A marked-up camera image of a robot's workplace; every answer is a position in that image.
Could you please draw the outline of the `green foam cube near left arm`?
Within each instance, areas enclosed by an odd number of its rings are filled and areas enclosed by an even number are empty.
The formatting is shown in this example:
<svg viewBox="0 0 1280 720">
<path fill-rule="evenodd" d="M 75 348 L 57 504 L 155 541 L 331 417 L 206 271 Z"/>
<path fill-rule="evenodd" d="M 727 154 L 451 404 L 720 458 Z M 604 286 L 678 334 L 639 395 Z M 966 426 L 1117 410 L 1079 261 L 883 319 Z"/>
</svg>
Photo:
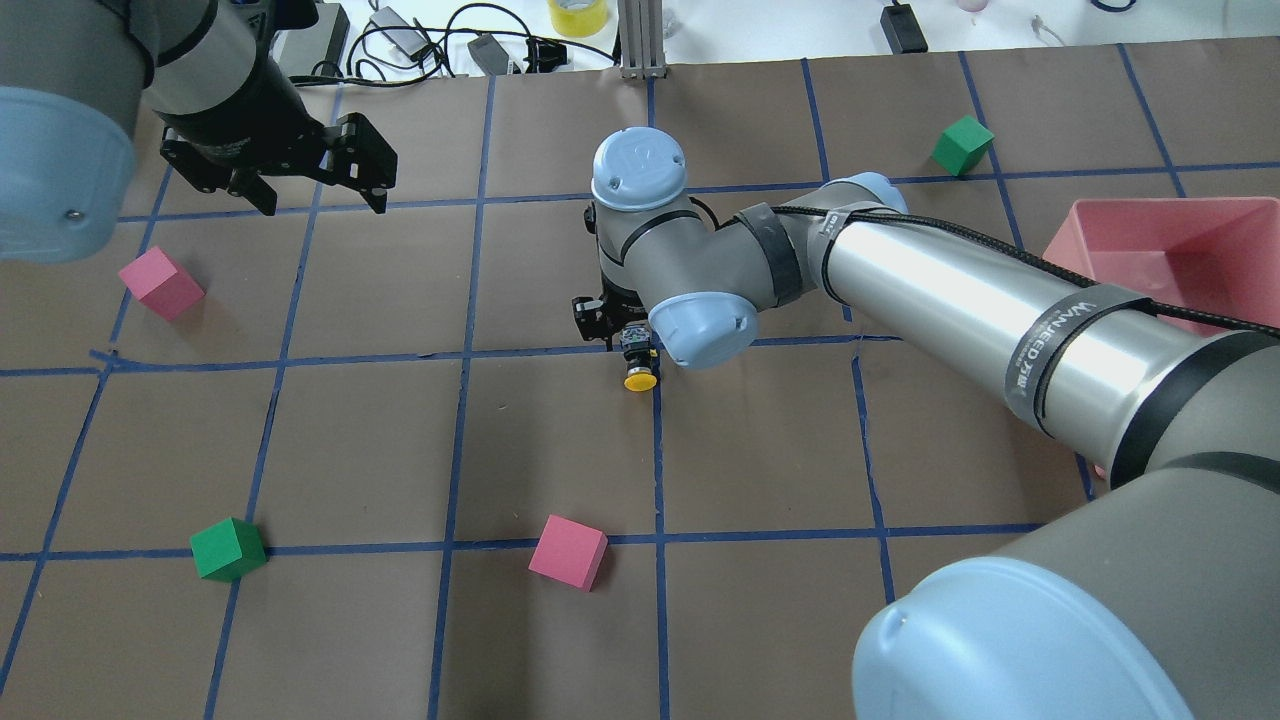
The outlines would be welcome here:
<svg viewBox="0 0 1280 720">
<path fill-rule="evenodd" d="M 238 518 L 225 518 L 189 537 L 195 569 L 201 579 L 232 583 L 268 562 L 260 529 Z"/>
</svg>

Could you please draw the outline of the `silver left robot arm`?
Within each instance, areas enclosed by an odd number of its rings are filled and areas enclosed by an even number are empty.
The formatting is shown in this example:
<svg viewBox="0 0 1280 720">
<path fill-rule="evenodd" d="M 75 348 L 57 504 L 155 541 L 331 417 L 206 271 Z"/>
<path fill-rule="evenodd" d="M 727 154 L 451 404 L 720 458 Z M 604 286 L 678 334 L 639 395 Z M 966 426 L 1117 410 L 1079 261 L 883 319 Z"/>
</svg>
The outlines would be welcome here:
<svg viewBox="0 0 1280 720">
<path fill-rule="evenodd" d="M 205 193 L 276 211 L 273 177 L 360 193 L 384 213 L 398 156 L 358 113 L 314 118 L 271 58 L 315 1 L 5 1 L 1 255 L 72 263 L 111 238 L 136 169 L 142 108 L 160 152 Z"/>
</svg>

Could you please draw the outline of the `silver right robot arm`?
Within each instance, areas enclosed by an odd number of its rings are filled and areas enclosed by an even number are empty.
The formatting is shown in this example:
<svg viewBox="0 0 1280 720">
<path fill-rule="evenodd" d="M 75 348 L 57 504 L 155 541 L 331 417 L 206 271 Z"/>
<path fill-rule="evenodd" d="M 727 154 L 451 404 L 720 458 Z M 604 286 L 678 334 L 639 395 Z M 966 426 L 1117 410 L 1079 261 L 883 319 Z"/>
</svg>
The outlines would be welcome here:
<svg viewBox="0 0 1280 720">
<path fill-rule="evenodd" d="M 820 292 L 1097 462 L 1105 495 L 932 571 L 861 632 L 859 719 L 1275 719 L 1277 329 L 1161 304 L 952 222 L 883 176 L 709 229 L 684 150 L 627 127 L 591 160 L 585 340 L 718 366 Z"/>
</svg>

